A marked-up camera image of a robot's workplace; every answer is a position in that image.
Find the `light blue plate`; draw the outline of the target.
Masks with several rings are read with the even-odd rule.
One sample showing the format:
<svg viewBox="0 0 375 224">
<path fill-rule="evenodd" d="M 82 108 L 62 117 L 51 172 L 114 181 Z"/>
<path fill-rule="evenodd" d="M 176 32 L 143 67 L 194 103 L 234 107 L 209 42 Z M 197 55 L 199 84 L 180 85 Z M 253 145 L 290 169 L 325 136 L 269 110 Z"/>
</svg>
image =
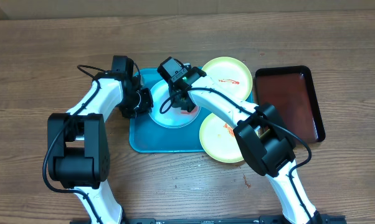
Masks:
<svg viewBox="0 0 375 224">
<path fill-rule="evenodd" d="M 165 128 L 181 128 L 193 122 L 199 112 L 200 107 L 196 106 L 191 112 L 181 108 L 171 107 L 165 114 L 160 113 L 160 106 L 169 97 L 168 85 L 164 80 L 160 80 L 151 88 L 153 98 L 153 108 L 150 112 L 151 119 L 158 125 Z"/>
</svg>

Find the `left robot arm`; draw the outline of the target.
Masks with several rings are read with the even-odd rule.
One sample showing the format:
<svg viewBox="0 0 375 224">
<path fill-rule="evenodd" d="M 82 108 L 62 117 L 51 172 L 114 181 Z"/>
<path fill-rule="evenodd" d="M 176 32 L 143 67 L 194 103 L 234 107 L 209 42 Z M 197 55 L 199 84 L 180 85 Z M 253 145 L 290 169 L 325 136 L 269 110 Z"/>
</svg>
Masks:
<svg viewBox="0 0 375 224">
<path fill-rule="evenodd" d="M 49 116 L 42 178 L 51 191 L 76 195 L 90 223 L 122 223 L 124 211 L 108 183 L 105 122 L 115 108 L 127 119 L 146 114 L 153 99 L 137 64 L 127 56 L 116 55 L 110 70 L 96 71 L 90 75 L 91 89 L 73 108 Z"/>
</svg>

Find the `red grey sponge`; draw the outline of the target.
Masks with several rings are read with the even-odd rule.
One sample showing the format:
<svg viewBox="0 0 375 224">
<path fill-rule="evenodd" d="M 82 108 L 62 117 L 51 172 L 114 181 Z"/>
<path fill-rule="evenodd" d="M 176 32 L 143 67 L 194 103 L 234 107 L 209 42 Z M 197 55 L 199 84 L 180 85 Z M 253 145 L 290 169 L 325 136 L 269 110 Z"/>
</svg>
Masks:
<svg viewBox="0 0 375 224">
<path fill-rule="evenodd" d="M 187 110 L 181 110 L 181 114 L 193 114 L 193 113 L 197 113 L 197 111 L 198 111 L 198 107 L 196 106 L 196 107 L 194 107 L 194 109 L 193 110 L 191 110 L 191 111 L 187 111 Z"/>
</svg>

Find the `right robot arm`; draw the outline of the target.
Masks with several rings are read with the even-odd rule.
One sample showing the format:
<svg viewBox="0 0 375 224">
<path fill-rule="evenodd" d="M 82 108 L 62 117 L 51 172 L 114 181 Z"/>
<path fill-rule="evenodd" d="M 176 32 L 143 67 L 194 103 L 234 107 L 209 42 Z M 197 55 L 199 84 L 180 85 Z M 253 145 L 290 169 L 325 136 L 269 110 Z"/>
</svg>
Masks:
<svg viewBox="0 0 375 224">
<path fill-rule="evenodd" d="M 169 97 L 159 111 L 171 107 L 188 112 L 203 107 L 225 121 L 233 130 L 240 152 L 249 167 L 265 176 L 290 223 L 321 223 L 319 211 L 306 196 L 297 174 L 294 148 L 302 140 L 285 127 L 274 105 L 240 100 L 219 86 L 203 70 L 168 57 L 157 69 L 169 86 Z"/>
</svg>

